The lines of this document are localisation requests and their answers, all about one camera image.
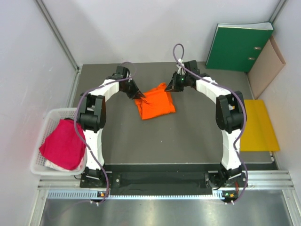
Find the orange t shirt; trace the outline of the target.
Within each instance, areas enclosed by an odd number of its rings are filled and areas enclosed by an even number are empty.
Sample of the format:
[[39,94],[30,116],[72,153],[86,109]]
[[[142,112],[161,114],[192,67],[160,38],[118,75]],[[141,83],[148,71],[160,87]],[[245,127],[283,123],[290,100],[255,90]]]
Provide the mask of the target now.
[[145,97],[135,99],[142,120],[148,120],[165,114],[176,113],[170,92],[165,92],[167,84],[160,83],[157,87],[144,93]]

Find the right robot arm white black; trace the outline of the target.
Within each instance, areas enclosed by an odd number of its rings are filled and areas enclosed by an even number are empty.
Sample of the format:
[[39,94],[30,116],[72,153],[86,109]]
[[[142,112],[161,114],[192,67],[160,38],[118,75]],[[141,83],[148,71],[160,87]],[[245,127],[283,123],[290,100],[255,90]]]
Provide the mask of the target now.
[[246,110],[241,92],[231,92],[222,87],[208,74],[200,73],[195,60],[184,62],[178,59],[178,70],[165,88],[166,92],[182,92],[191,87],[202,93],[215,104],[215,120],[222,132],[223,155],[221,169],[209,177],[215,189],[231,186],[242,174],[240,152],[241,131],[246,123]]

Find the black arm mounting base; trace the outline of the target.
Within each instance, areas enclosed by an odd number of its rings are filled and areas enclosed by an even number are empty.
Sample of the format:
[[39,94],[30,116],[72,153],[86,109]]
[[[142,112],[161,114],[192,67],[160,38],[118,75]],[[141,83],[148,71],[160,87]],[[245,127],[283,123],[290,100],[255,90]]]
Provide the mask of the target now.
[[[189,195],[210,194],[214,186],[208,180],[217,175],[220,164],[107,164],[106,173],[93,177],[81,174],[81,188],[110,189],[114,195]],[[246,175],[229,180],[222,188],[237,191],[246,184]]]

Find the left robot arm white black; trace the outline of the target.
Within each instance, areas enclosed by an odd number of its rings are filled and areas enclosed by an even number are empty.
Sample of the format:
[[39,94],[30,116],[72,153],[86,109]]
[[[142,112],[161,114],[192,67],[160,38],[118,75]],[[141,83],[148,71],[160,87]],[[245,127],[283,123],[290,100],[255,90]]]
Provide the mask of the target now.
[[139,90],[133,74],[126,68],[129,62],[118,65],[116,71],[95,88],[81,94],[76,110],[76,122],[81,126],[83,135],[76,133],[87,149],[85,172],[92,171],[90,181],[95,186],[103,186],[107,176],[103,172],[102,131],[106,124],[106,101],[118,92],[126,93],[129,99],[141,99],[145,95]]

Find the magenta t shirt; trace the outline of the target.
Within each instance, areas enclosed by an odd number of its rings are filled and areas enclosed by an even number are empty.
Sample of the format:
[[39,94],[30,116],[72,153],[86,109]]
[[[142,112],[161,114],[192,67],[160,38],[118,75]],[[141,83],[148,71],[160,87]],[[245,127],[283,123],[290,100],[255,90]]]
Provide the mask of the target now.
[[40,153],[46,160],[67,169],[77,169],[83,162],[86,145],[83,130],[77,125],[79,135],[74,128],[74,121],[70,118],[61,119],[56,129],[45,139],[40,146]]

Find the yellow plastic folder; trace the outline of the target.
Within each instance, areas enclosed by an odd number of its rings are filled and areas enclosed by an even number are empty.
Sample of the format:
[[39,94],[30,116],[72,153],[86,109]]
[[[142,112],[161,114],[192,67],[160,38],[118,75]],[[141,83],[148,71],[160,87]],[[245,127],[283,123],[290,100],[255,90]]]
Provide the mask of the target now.
[[240,138],[242,152],[277,152],[280,150],[263,100],[245,100],[247,121]]

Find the beige paper folder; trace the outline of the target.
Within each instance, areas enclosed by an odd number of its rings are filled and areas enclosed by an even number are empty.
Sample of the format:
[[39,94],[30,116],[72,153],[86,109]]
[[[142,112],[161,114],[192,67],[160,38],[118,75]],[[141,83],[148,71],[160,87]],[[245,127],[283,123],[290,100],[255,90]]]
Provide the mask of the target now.
[[285,59],[271,36],[247,74],[254,99],[259,98],[285,65]]

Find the white t shirt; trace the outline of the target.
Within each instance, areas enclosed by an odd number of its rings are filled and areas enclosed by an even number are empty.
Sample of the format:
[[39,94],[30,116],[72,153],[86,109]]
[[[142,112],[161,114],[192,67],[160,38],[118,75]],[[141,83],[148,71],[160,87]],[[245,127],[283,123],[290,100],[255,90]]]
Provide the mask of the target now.
[[49,160],[46,160],[46,161],[45,161],[45,166],[46,166],[46,167],[49,167],[49,168],[51,168],[51,169],[57,170],[57,171],[69,171],[69,170],[67,170],[67,169],[64,169],[64,168],[62,168],[62,167],[60,167],[60,166],[58,166],[58,165],[52,163],[52,162],[49,161]]

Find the white plastic basket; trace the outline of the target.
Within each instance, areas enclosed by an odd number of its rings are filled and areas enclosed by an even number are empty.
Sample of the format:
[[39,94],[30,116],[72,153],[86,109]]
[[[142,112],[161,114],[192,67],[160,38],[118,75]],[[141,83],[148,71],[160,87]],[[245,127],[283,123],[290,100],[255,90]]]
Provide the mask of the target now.
[[39,136],[34,148],[33,158],[31,161],[31,172],[40,176],[75,176],[83,173],[87,164],[87,154],[84,154],[83,162],[80,166],[72,171],[59,171],[45,165],[46,158],[40,153],[40,146],[44,144],[45,139],[56,129],[61,119],[75,118],[76,108],[57,108],[53,109],[44,118]]

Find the aluminium frame rail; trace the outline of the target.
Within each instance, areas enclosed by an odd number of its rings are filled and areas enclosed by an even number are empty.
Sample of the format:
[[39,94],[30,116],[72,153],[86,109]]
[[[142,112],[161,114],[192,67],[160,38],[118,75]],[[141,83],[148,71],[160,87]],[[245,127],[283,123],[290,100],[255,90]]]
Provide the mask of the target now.
[[44,19],[46,20],[52,34],[54,35],[56,41],[58,42],[59,46],[61,47],[62,51],[66,55],[68,61],[70,62],[71,66],[75,71],[79,71],[80,66],[76,62],[75,58],[73,57],[71,51],[69,50],[61,32],[59,31],[54,19],[52,18],[47,6],[45,5],[43,0],[34,0],[34,3],[42,13]]

